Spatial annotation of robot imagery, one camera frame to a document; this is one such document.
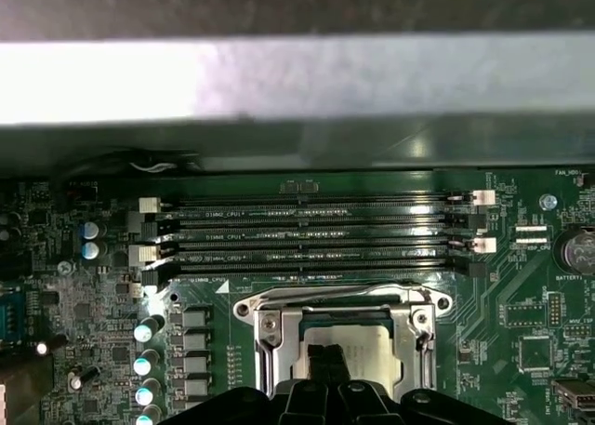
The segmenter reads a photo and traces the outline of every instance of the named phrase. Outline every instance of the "chip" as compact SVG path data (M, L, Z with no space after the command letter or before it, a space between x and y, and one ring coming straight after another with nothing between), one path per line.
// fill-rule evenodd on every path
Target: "chip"
M112 359L116 363L127 363L130 361L130 351L128 348L112 348Z
M60 293L58 292L42 292L41 303L44 306L56 306L60 304Z
M27 214L29 225L46 225L47 224L47 212L41 209L35 211L29 211Z
M184 380L184 393L188 396L203 396L208 394L208 380Z
M83 402L83 411L87 414L94 414L99 412L99 402L95 399L88 399Z
M206 311L204 309L187 309L182 313L184 327L202 327L206 325Z
M81 358L91 358L91 357L93 357L92 349L81 349Z
M115 293L118 295L126 295L129 291L128 284L116 284L115 285Z
M80 302L74 306L74 316L78 319L90 318L91 305L86 302Z
M519 343L519 370L521 372L549 371L551 359L551 339L549 337L521 337Z
M184 372L186 374L206 372L206 364L207 364L206 357L203 357L203 356L185 357L183 364L184 364Z
M203 351L206 349L206 334L190 332L184 334L184 349L186 351Z

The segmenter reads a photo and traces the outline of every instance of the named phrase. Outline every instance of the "mounting hole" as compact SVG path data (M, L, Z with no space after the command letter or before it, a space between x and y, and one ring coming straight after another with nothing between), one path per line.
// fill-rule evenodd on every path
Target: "mounting hole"
M246 316L250 313L250 308L245 304L239 304L238 307L235 308L235 311L240 316Z
M438 309L441 311L448 309L450 307L450 301L448 298L440 298L438 299Z

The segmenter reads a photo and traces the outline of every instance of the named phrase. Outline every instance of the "capacitor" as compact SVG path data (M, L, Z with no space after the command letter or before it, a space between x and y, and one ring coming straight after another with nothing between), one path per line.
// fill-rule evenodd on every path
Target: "capacitor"
M140 322L134 329L134 339L139 343L146 343L154 337L165 325L162 315L152 315Z
M93 260L105 256L108 246L103 242L86 242L83 244L81 255L84 259Z
M147 406L159 395L159 392L161 392L161 384L159 381L157 379L146 379L142 382L142 385L140 385L134 398L136 399L137 404Z
M153 349L147 349L134 361L132 368L137 375L144 377L148 375L158 363L159 353Z
M137 425L156 425L161 421L161 408L157 405L148 405L137 418Z
M75 375L71 378L71 388L75 391L83 388L89 381L96 379L101 372L96 366L90 366L85 369L82 373Z
M19 213L0 213L0 225L16 227L20 225Z
M18 228L9 228L0 230L0 242L15 241L22 236Z
M103 237L107 232L107 227L103 223L85 222L81 226L81 236L87 241Z
M47 355L53 351L58 350L62 346L68 344L68 337L64 334L57 334L48 341L40 341L35 346L35 351L38 355Z

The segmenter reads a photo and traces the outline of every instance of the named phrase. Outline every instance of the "green circuit board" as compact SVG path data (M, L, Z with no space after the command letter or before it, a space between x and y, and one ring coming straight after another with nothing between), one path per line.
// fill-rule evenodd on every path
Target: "green circuit board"
M19 213L20 243L32 259L33 277L10 283L26 294L28 327L21 341L35 343L60 331L71 339L55 352L55 389L42 402L41 423L135 423L143 377L132 367L148 346L161 355L151 377L162 385L154 403L163 417L195 403L184 391L180 362L187 351L180 347L180 318L188 309L206 318L203 401L256 383L254 335L232 314L237 300L277 286L386 281L439 288L455 301L453 311L437 320L439 391L518 424L576 423L551 382L595 378L591 256L576 259L576 268L561 258L569 232L595 228L591 172L564 167L98 179L72 183L72 200L61 210L46 182L7 182L5 206ZM482 236L496 239L494 252L471 257L483 264L483 273L456 272L446 243L433 244L431 255L403 254L407 239L396 224L423 217L440 236L445 200L473 191L496 197L493 204L454 208L482 216ZM544 201L544 195L555 200ZM416 198L425 201L425 211L411 211ZM139 199L162 207L143 213ZM90 241L99 252L86 259L81 228L90 221L99 225L99 238ZM169 239L178 243L161 245L174 270L160 282L163 290L148 296L143 278L154 269L143 271L133 262L131 247L146 246L157 224L169 228L158 235L173 234ZM297 266L294 260L311 252L303 251L306 243L339 251L321 262L307 256L308 264ZM279 262L271 264L272 255ZM50 292L59 294L58 302ZM134 328L154 313L164 316L163 329L149 343L136 342ZM90 365L100 376L79 392L69 390L73 368Z

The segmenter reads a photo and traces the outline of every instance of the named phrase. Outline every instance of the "dimm slot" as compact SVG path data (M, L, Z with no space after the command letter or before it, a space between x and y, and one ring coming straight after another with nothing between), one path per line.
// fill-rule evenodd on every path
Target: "dimm slot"
M348 218L348 217L377 217L395 215L431 215L440 214L443 209L436 205L398 205L376 204L365 206L347 204L344 206L309 206L309 207L281 207L270 206L205 206L200 209L169 211L155 216L157 220L185 220L185 219L310 219L310 218Z
M180 250L218 249L218 248L285 248L289 246L439 246L446 245L448 238L434 236L431 238L361 238L361 239L302 239L284 241L250 241L250 242L190 242L179 243Z
M196 228L203 226L215 225L296 225L297 223L304 223L309 225L321 224L368 224L368 223L432 223L440 222L445 219L444 214L436 214L432 216L418 216L418 215L401 215L401 216L347 216L336 218L293 218L293 219L181 219L179 225L181 228Z
M250 196L245 199L231 198L205 198L205 199L180 199L176 205L180 209L202 208L205 206L295 206L300 204L361 204L361 203L413 203L413 202L444 202L446 194L429 192L410 192L392 195L369 196L328 196L319 194L288 194L278 196Z
M252 280L266 278L269 281L271 278L284 278L284 279L293 279L293 278L318 278L318 277L328 277L329 279L333 280L340 280L340 279L355 279L361 280L366 278L393 278L398 277L400 279L404 278L413 278L413 277L424 277L428 276L428 274L433 272L444 272L444 268L436 267L436 268L424 268L422 270L416 269L407 269L407 268L391 268L387 267L384 269L359 269L359 270L351 270L347 269L344 271L305 271L305 272L233 272L233 273L180 273L174 278L178 278L180 281L184 279L192 279L192 278L208 278L209 276L217 277L217 278L250 278Z
M370 237L429 237L443 233L446 225L432 224L378 224L308 226L282 228L203 229L172 232L152 239L155 243L166 242L243 242L262 240L297 239L346 239Z
M390 259L390 260L370 260L366 262L353 261L333 261L333 262L275 262L266 264L212 264L212 265L181 265L181 272L249 272L249 271L279 271L282 269L350 269L356 271L359 269L368 269L375 267L377 270L391 268L394 270L407 267L422 267L426 270L441 272L445 270L447 259Z
M184 263L267 263L287 261L337 261L371 259L424 259L445 256L446 246L383 246L361 248L318 248L313 250L182 251L173 256Z

